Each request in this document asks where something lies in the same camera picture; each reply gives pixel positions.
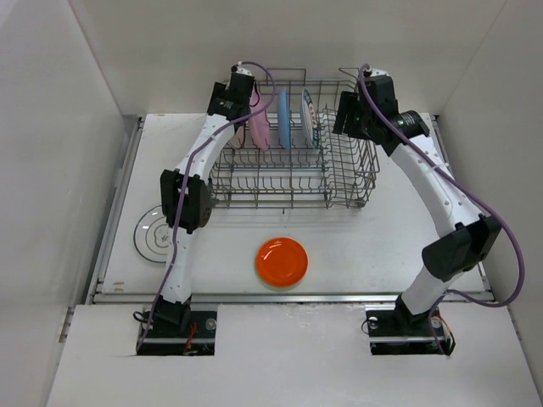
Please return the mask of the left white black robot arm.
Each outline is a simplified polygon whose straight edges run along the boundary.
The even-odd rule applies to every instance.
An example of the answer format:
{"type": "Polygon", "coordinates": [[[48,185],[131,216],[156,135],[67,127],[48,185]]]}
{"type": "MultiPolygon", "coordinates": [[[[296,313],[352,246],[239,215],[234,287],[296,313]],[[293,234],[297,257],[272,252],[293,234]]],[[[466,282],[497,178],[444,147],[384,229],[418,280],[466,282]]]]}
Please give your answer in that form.
{"type": "Polygon", "coordinates": [[[164,280],[150,312],[154,328],[171,336],[184,334],[190,324],[191,271],[189,255],[197,231],[212,210],[210,170],[221,150],[249,118],[255,78],[236,68],[227,84],[214,84],[203,127],[181,163],[160,175],[163,215],[171,234],[164,280]]]}

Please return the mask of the small orange plate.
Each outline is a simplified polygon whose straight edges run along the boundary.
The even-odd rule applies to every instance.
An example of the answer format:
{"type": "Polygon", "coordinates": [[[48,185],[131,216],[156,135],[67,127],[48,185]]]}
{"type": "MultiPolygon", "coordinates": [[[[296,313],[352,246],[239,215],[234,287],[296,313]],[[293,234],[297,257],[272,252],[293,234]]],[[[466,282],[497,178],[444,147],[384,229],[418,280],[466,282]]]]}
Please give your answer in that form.
{"type": "Polygon", "coordinates": [[[305,248],[289,237],[263,243],[255,257],[257,276],[268,286],[286,289],[297,285],[309,268],[305,248]]]}

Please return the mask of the white plate teal lettered rim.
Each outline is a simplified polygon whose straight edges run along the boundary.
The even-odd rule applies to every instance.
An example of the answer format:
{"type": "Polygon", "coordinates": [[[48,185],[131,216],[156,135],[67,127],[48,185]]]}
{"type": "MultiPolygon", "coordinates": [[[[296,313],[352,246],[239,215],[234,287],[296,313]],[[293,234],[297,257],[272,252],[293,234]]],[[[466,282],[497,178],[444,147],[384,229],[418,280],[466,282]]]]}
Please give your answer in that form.
{"type": "Polygon", "coordinates": [[[303,89],[300,99],[300,119],[308,144],[313,149],[320,148],[319,123],[311,95],[303,89]]]}

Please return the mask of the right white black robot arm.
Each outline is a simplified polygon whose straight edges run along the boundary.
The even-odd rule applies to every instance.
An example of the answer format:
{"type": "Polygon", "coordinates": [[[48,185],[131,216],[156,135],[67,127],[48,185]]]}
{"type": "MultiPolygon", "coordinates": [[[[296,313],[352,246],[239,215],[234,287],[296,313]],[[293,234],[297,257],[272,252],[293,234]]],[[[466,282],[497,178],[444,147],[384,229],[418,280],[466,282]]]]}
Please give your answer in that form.
{"type": "Polygon", "coordinates": [[[486,257],[501,226],[454,185],[422,116],[399,111],[389,75],[365,71],[356,91],[341,93],[333,133],[381,147],[408,177],[434,222],[438,238],[423,248],[421,271],[395,303],[395,328],[411,334],[438,298],[486,257]]]}

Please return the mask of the white plate dark line emblem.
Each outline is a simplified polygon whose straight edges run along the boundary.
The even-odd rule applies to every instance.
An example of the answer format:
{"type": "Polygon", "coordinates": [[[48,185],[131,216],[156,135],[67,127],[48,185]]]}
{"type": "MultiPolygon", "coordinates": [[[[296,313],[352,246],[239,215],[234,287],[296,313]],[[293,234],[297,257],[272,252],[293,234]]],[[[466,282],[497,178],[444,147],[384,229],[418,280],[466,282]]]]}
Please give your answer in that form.
{"type": "Polygon", "coordinates": [[[160,205],[141,216],[132,235],[137,253],[148,262],[159,265],[166,262],[170,240],[169,226],[160,205]]]}

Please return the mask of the pink plate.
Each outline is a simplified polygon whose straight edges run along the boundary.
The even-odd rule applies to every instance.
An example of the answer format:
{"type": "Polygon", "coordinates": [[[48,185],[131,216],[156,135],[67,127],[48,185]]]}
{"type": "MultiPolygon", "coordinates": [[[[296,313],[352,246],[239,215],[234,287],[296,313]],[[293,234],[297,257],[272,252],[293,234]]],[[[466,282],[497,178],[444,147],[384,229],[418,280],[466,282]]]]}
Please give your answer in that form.
{"type": "MultiPolygon", "coordinates": [[[[264,100],[258,91],[254,89],[249,101],[250,113],[254,113],[264,106],[264,100]]],[[[267,119],[266,111],[252,116],[248,122],[249,132],[254,145],[259,149],[267,150],[270,144],[270,123],[267,119]]]]}

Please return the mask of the blue plate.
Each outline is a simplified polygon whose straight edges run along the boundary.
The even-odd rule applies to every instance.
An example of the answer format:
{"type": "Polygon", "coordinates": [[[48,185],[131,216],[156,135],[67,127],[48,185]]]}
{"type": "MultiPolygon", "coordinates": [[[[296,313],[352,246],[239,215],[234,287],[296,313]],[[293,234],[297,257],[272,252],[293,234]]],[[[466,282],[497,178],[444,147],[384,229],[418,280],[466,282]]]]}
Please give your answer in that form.
{"type": "Polygon", "coordinates": [[[277,125],[279,142],[287,150],[291,148],[290,109],[288,90],[283,88],[277,95],[277,125]]]}

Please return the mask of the right aluminium rail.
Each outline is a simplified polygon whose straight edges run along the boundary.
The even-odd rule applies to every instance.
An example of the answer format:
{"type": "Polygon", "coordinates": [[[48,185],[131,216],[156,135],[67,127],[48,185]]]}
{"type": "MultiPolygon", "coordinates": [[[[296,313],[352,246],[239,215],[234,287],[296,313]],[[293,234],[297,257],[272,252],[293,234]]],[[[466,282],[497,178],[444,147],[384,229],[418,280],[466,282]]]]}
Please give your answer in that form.
{"type": "MultiPolygon", "coordinates": [[[[438,144],[439,153],[441,154],[442,159],[448,164],[450,173],[457,181],[459,181],[457,173],[458,165],[452,160],[448,142],[445,140],[445,128],[441,124],[440,116],[431,114],[430,120],[434,131],[432,138],[438,144]]],[[[495,298],[484,265],[481,262],[479,262],[471,271],[464,272],[462,276],[451,285],[451,289],[456,289],[469,296],[478,298],[479,300],[488,301],[495,298]]]]}

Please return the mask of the front aluminium rail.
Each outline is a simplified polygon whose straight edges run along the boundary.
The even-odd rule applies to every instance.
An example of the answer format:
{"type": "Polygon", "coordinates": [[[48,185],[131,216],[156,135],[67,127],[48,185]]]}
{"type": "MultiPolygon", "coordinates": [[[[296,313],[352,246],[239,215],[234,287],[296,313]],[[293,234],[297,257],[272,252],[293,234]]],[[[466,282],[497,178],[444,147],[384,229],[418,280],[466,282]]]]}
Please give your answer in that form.
{"type": "MultiPolygon", "coordinates": [[[[194,304],[384,304],[393,303],[397,294],[227,294],[195,293],[194,304]]],[[[87,304],[147,304],[151,294],[94,293],[87,304]]]]}

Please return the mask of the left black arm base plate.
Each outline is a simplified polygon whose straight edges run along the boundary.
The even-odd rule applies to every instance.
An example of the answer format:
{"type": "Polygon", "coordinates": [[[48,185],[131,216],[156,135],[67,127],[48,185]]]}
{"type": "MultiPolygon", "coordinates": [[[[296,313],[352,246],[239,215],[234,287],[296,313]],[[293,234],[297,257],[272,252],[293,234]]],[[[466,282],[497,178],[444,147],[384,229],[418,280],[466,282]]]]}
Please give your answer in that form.
{"type": "Polygon", "coordinates": [[[215,354],[217,310],[191,312],[188,324],[181,328],[169,322],[153,321],[143,339],[149,311],[135,311],[140,324],[137,338],[139,356],[213,356],[215,354]]]}

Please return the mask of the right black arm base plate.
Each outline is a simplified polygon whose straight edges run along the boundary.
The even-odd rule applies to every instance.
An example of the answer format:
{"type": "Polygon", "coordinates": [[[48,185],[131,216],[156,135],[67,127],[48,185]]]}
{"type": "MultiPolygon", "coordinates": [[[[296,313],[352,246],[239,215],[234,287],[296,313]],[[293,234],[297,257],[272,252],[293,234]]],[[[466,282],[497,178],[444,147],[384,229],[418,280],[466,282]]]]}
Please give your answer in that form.
{"type": "Polygon", "coordinates": [[[451,356],[456,339],[436,311],[414,322],[401,322],[392,309],[368,309],[361,329],[369,336],[372,355],[451,356]]]}

